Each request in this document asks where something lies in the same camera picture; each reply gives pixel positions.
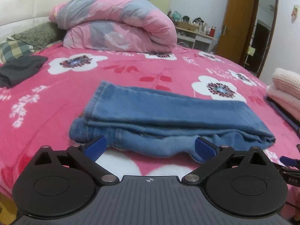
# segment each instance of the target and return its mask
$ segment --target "white wall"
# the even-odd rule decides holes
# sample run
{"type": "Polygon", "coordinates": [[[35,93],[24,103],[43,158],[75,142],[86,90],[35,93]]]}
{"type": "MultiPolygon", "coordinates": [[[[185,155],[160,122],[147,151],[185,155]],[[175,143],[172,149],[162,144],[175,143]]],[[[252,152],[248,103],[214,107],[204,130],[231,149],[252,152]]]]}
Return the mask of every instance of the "white wall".
{"type": "Polygon", "coordinates": [[[171,0],[170,9],[187,15],[192,20],[202,18],[208,25],[215,26],[215,37],[222,29],[227,0],[171,0]]]}
{"type": "Polygon", "coordinates": [[[272,13],[271,11],[266,11],[262,7],[258,6],[255,24],[257,24],[257,21],[260,20],[271,28],[273,24],[273,17],[274,13],[272,13]]]}
{"type": "Polygon", "coordinates": [[[300,14],[294,24],[291,22],[291,13],[296,4],[300,4],[300,0],[279,0],[274,35],[260,76],[260,80],[268,85],[278,67],[300,74],[300,14]]]}

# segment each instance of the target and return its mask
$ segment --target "gray folded cloth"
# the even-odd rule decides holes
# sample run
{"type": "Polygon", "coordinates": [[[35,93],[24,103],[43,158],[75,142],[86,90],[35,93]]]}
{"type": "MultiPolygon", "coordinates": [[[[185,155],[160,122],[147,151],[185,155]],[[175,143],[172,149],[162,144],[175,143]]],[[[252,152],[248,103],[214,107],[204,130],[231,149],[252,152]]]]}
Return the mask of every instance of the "gray folded cloth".
{"type": "Polygon", "coordinates": [[[0,87],[12,88],[35,75],[48,58],[23,55],[0,67],[0,87]]]}

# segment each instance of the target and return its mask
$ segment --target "white upholstered headboard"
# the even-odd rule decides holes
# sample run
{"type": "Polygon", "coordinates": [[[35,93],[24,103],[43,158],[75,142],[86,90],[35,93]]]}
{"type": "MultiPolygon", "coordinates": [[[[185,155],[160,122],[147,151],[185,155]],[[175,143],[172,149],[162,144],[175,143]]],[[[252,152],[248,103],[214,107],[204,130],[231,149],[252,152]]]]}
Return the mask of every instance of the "white upholstered headboard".
{"type": "Polygon", "coordinates": [[[49,21],[52,8],[69,0],[0,0],[0,42],[49,21]]]}

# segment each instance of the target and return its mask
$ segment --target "green pillow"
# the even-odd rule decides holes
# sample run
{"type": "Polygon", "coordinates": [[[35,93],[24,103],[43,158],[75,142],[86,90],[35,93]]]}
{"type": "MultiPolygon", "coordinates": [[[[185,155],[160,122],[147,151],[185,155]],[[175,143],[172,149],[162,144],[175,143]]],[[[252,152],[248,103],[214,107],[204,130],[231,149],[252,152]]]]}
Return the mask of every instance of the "green pillow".
{"type": "Polygon", "coordinates": [[[30,46],[22,41],[11,40],[0,44],[0,63],[30,54],[32,54],[30,46]]]}
{"type": "Polygon", "coordinates": [[[21,33],[14,34],[11,37],[14,40],[19,40],[33,46],[33,49],[36,50],[43,49],[55,41],[63,40],[66,32],[66,30],[59,29],[56,23],[47,22],[21,33]]]}

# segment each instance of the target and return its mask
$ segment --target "red bottle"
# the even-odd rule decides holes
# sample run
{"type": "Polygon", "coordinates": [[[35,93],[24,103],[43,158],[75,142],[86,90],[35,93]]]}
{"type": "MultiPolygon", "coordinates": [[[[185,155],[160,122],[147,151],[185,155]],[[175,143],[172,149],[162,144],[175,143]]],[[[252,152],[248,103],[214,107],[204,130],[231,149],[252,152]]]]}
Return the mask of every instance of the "red bottle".
{"type": "Polygon", "coordinates": [[[212,27],[209,33],[210,37],[214,37],[215,36],[215,32],[216,32],[216,27],[212,27]]]}

